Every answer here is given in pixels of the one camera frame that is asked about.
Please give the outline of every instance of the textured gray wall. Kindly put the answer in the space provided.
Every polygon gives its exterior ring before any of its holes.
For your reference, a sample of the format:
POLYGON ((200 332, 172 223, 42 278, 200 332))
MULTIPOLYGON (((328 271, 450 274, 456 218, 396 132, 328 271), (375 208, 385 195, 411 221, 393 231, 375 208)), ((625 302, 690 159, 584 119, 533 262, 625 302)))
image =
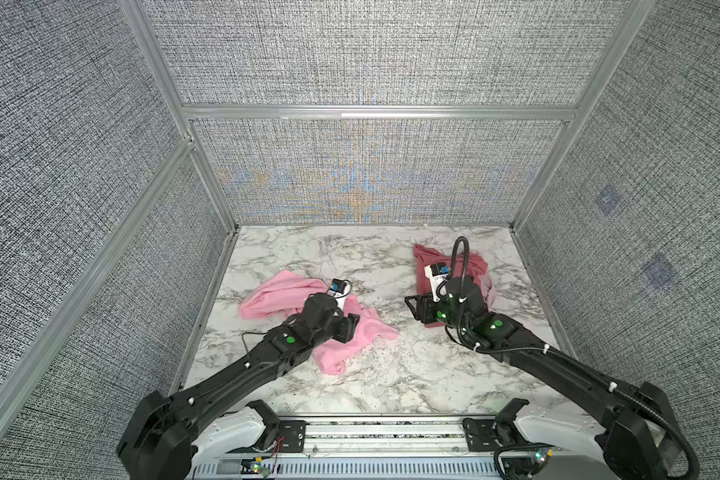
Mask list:
POLYGON ((144 0, 184 101, 575 104, 628 0, 144 0))
POLYGON ((0 2, 0 384, 177 135, 116 0, 0 2))
POLYGON ((186 160, 0 442, 0 480, 127 477, 115 447, 167 394, 225 235, 186 160))
POLYGON ((248 224, 506 223, 556 120, 195 120, 248 224))
POLYGON ((720 1, 660 0, 520 232, 580 357, 720 480, 720 1))

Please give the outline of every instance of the enclosure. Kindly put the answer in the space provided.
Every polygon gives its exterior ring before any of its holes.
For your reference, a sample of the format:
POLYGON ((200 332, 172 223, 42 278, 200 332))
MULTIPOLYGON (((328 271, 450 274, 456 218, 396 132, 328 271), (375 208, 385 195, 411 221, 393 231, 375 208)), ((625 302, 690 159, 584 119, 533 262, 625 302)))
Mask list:
POLYGON ((0 2, 0 478, 126 478, 135 405, 240 358, 280 270, 398 336, 278 413, 565 404, 407 312, 459 235, 720 479, 720 0, 0 2))

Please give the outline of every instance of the blue sticker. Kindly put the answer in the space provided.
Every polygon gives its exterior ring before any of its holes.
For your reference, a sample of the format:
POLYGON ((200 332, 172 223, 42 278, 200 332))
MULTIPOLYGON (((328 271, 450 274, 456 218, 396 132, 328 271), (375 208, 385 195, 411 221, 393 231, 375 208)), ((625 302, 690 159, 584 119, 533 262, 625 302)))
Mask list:
POLYGON ((621 194, 616 191, 616 187, 612 184, 608 184, 603 187, 603 191, 600 192, 600 196, 595 199, 595 203, 605 216, 610 216, 621 201, 621 194))
POLYGON ((662 289, 671 284, 677 277, 677 272, 664 254, 654 254, 650 260, 643 264, 643 274, 648 284, 655 289, 662 289))

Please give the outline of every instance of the white marble surface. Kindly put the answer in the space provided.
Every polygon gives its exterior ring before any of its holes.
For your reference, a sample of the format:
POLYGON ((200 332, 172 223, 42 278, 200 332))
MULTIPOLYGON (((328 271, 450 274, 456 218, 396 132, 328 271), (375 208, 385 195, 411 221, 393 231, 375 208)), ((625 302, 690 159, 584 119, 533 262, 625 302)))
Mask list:
MULTIPOLYGON (((244 353, 240 332, 266 331, 284 320, 241 320, 237 307, 280 270, 330 280, 347 278, 360 301, 374 306, 400 332, 346 361, 346 373, 327 376, 314 360, 256 390, 279 414, 496 413, 514 398, 542 406, 567 400, 521 370, 453 344, 442 328, 413 320, 403 297, 415 294, 413 245, 450 254, 459 235, 488 262, 498 288, 494 310, 557 345, 509 232, 502 227, 246 226, 242 228, 187 379, 192 386, 244 353)), ((247 336, 249 345, 258 341, 247 336)))

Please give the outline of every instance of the gray fabric panel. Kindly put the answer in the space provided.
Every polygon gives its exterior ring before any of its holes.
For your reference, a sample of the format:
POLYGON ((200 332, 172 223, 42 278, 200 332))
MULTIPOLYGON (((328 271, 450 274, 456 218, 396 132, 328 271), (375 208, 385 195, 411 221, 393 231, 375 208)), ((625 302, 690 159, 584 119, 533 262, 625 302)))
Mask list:
POLYGON ((556 120, 196 120, 239 221, 503 223, 556 120))
POLYGON ((115 447, 167 393, 225 235, 186 160, 0 441, 0 480, 127 477, 115 447))
POLYGON ((581 358, 720 480, 720 2, 661 0, 520 238, 581 358))
POLYGON ((628 0, 145 0, 186 102, 575 104, 628 0))
POLYGON ((115 0, 0 2, 0 384, 176 140, 115 0))

